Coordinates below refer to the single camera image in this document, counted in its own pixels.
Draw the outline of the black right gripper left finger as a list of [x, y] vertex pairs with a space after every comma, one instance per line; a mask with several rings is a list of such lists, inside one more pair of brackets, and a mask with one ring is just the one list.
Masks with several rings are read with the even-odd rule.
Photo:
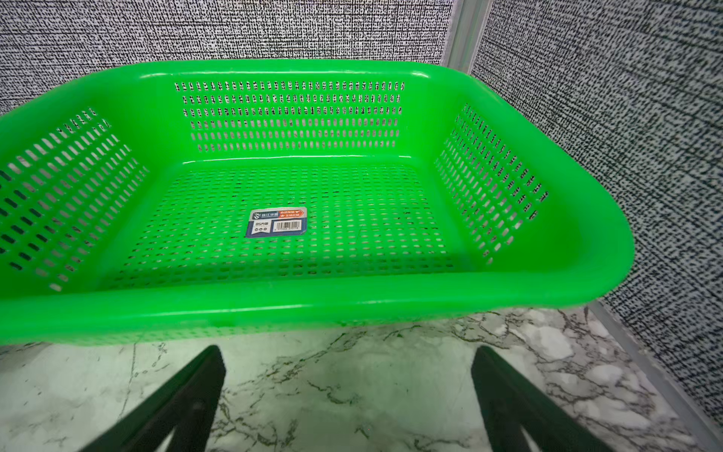
[[226, 367], [210, 346], [128, 416], [84, 447], [86, 451], [203, 451], [210, 436]]

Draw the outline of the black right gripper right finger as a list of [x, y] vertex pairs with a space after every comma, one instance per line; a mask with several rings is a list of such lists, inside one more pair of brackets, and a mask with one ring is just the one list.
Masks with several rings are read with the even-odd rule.
[[492, 450], [528, 451], [527, 437], [541, 451], [610, 450], [492, 348], [476, 351], [471, 374]]

